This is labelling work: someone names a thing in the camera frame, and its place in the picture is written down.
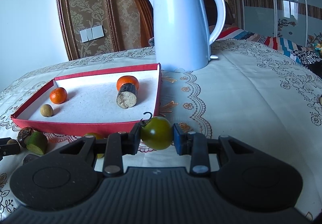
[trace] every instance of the wooden chair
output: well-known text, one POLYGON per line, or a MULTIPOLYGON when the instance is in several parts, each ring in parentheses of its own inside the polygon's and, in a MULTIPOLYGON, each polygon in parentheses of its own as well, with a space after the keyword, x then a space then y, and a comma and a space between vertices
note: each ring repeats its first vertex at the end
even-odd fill
POLYGON ((153 33, 153 8, 149 0, 134 0, 140 12, 141 47, 149 47, 153 33))
MULTIPOLYGON (((134 0, 140 12, 140 29, 141 29, 141 47, 148 47, 149 39, 154 36, 153 33, 153 7, 149 0, 134 0)), ((217 7, 214 0, 203 0, 206 9, 208 25, 215 25, 217 22, 217 7)), ((226 21, 225 24, 233 24, 235 22, 231 9, 226 4, 226 21)))

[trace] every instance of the decorative wooden frame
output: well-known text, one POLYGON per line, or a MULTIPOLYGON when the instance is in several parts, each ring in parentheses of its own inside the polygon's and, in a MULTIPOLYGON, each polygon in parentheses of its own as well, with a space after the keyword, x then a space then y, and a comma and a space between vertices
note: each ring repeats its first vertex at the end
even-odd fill
MULTIPOLYGON (((71 22, 68 0, 56 0, 59 22, 61 25, 62 36, 69 60, 79 59, 79 53, 76 46, 75 34, 71 22)), ((120 40, 115 23, 115 14, 112 0, 104 0, 106 15, 109 24, 112 45, 114 51, 120 51, 120 40)))
POLYGON ((107 15, 107 21, 109 25, 109 31, 111 33, 111 39, 112 39, 112 45, 114 48, 114 51, 120 51, 120 40, 118 37, 118 32, 117 32, 117 26, 115 22, 115 14, 114 14, 114 9, 113 9, 113 0, 104 0, 105 3, 105 8, 106 8, 106 15, 107 15))

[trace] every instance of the tablecloth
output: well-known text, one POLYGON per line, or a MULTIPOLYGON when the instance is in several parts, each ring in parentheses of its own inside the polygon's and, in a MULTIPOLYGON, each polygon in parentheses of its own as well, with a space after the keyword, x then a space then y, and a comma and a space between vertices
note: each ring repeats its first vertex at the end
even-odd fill
MULTIPOLYGON (((304 180, 297 209, 309 219, 322 202, 322 81, 308 69, 267 46, 245 40, 215 42, 211 60, 200 70, 162 71, 160 115, 179 123, 184 131, 208 138, 231 135, 294 166, 304 180)), ((96 69, 155 63, 152 47, 77 59, 27 73, 0 92, 0 137, 15 139, 19 128, 10 115, 34 92, 56 76, 96 69)), ((48 151, 77 136, 46 133, 48 151)), ((29 154, 6 156, 0 162, 0 220, 17 204, 9 187, 12 172, 29 154)), ((102 159, 95 170, 101 170, 102 159)), ((210 155, 212 171, 218 169, 210 155)), ((173 167, 190 163, 175 148, 154 151, 141 143, 135 156, 123 156, 128 166, 173 167)))

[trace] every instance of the tomato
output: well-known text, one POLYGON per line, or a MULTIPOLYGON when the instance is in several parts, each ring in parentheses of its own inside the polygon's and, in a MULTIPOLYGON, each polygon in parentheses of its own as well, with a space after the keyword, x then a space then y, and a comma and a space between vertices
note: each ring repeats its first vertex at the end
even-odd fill
MULTIPOLYGON (((86 133, 84 136, 88 136, 88 135, 93 135, 96 140, 102 140, 104 138, 102 135, 99 135, 94 132, 86 133)), ((98 159, 101 159, 103 156, 104 156, 104 154, 97 154, 98 159)))
POLYGON ((141 120, 141 126, 141 140, 149 148, 160 150, 165 149, 172 144, 172 126, 166 118, 152 117, 148 120, 141 120))

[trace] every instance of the colorful striped fabric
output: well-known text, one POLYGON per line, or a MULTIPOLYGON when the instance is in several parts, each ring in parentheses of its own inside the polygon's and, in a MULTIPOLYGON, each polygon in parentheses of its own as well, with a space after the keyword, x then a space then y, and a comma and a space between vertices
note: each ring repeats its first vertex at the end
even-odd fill
POLYGON ((254 41, 265 44, 266 46, 277 50, 278 52, 284 54, 285 56, 290 57, 295 62, 302 64, 300 59, 297 56, 292 54, 292 51, 297 50, 307 50, 305 47, 299 46, 292 41, 285 38, 278 37, 267 37, 262 36, 256 33, 242 30, 238 27, 231 27, 225 31, 222 31, 217 38, 217 40, 226 40, 226 39, 245 39, 247 41, 254 41))

